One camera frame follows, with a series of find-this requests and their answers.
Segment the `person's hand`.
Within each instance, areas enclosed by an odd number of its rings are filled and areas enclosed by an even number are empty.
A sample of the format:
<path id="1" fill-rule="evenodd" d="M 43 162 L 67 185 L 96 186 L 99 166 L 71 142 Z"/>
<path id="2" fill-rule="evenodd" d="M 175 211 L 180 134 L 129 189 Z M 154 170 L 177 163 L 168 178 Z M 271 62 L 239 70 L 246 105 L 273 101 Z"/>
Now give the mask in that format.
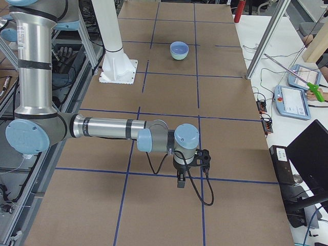
<path id="1" fill-rule="evenodd" d="M 321 95 L 323 96 L 324 100 L 325 101 L 328 101 L 328 93 L 327 92 L 324 92 L 322 89 L 318 89 L 318 91 L 321 93 Z M 306 92 L 306 96 L 307 96 L 308 100 L 317 100 L 316 95 L 313 92 L 311 92 L 310 90 L 308 90 Z"/>

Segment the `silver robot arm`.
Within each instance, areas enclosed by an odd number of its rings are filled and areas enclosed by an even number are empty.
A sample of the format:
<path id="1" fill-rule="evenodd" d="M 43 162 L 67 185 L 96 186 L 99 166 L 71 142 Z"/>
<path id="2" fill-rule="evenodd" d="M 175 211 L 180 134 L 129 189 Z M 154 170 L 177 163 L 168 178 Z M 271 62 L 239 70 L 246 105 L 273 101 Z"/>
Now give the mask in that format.
<path id="1" fill-rule="evenodd" d="M 135 140 L 142 152 L 173 155 L 177 186 L 183 188 L 190 168 L 197 165 L 199 133 L 193 125 L 170 130 L 162 120 L 84 117 L 53 107 L 51 34 L 65 25 L 79 28 L 78 1 L 9 1 L 9 12 L 17 25 L 20 83 L 20 104 L 6 128 L 10 146 L 37 154 L 68 138 Z"/>

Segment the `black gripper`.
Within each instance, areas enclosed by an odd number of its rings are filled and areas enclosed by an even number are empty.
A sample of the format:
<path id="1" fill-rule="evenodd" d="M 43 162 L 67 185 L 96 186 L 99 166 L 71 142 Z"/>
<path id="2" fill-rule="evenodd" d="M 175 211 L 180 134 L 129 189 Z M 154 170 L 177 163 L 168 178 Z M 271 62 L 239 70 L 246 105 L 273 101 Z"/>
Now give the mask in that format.
<path id="1" fill-rule="evenodd" d="M 186 184 L 186 172 L 189 170 L 189 167 L 185 164 L 178 163 L 173 159 L 173 166 L 177 170 L 177 187 L 184 188 Z"/>

